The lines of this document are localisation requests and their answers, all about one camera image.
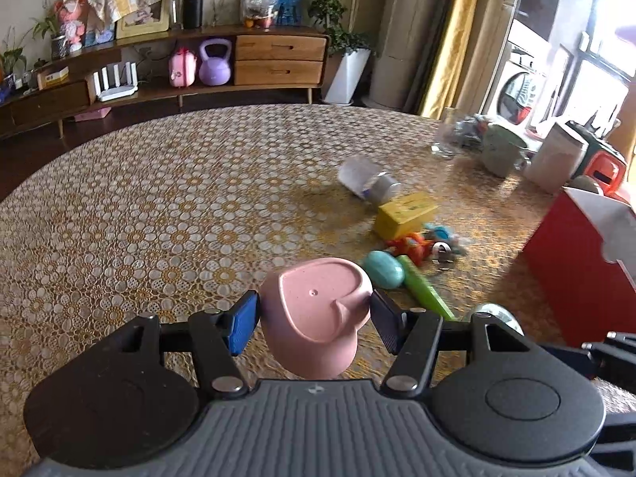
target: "gray gripper base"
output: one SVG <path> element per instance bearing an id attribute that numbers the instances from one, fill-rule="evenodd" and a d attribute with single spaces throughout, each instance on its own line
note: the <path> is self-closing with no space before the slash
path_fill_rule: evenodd
<path id="1" fill-rule="evenodd" d="M 153 460 L 116 470 L 41 461 L 28 477 L 607 477 L 586 459 L 518 469 L 462 452 L 422 405 L 380 395 L 370 380 L 262 380 L 217 401 L 189 435 Z"/>

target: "wooden drawer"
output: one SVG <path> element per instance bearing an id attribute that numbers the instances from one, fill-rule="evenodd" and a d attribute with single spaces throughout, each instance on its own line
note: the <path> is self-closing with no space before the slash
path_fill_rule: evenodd
<path id="1" fill-rule="evenodd" d="M 237 37 L 236 60 L 322 61 L 327 40 L 323 37 L 297 35 L 240 35 Z"/>
<path id="2" fill-rule="evenodd" d="M 322 63 L 316 61 L 237 61 L 234 85 L 319 84 Z"/>
<path id="3" fill-rule="evenodd" d="M 72 82 L 46 89 L 31 97 L 21 98 L 11 104 L 11 113 L 17 126 L 57 119 L 69 111 L 90 105 L 85 81 Z"/>

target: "white planter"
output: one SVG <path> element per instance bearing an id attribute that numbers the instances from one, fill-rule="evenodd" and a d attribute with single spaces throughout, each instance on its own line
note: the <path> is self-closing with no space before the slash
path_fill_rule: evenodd
<path id="1" fill-rule="evenodd" d="M 370 50 L 361 49 L 343 56 L 332 85 L 323 99 L 326 103 L 336 105 L 349 105 L 351 103 L 355 87 L 362 76 L 370 54 Z"/>

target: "wooden floor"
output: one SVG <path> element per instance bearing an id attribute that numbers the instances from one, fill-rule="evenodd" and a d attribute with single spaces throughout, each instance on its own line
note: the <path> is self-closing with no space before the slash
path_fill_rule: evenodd
<path id="1" fill-rule="evenodd" d="M 183 111 L 266 103 L 306 103 L 306 89 L 243 91 L 184 97 Z M 47 163 L 93 138 L 153 118 L 179 113 L 176 98 L 113 108 L 102 120 L 64 121 L 64 138 L 57 124 L 48 124 L 0 141 L 0 200 Z"/>

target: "yellow curtain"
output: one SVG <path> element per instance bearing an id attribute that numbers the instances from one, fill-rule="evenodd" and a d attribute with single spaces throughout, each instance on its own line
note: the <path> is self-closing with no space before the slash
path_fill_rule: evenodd
<path id="1" fill-rule="evenodd" d="M 421 116 L 440 119 L 444 107 L 453 104 L 476 5 L 477 0 L 453 2 L 429 85 L 420 105 Z"/>
<path id="2" fill-rule="evenodd" d="M 636 147 L 636 82 L 632 82 L 621 111 L 618 113 L 621 124 L 607 136 L 607 142 L 624 155 L 627 162 L 627 181 L 636 182 L 636 163 L 634 148 Z"/>

